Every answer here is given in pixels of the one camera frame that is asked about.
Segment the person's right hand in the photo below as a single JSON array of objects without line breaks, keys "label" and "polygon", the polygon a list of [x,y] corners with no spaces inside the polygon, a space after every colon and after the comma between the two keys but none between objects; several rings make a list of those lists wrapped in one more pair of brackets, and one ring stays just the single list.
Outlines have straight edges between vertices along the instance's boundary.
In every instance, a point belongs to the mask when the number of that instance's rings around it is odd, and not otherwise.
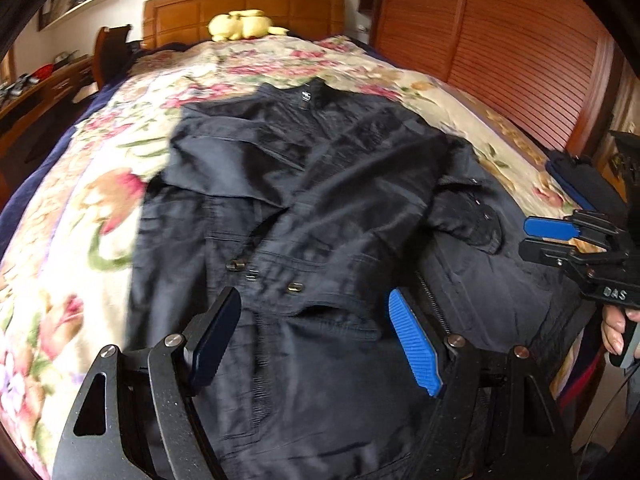
[{"label": "person's right hand", "polygon": [[607,352],[619,356],[624,350],[624,331],[626,322],[638,323],[638,310],[627,309],[625,312],[616,306],[606,304],[602,309],[601,335]]}]

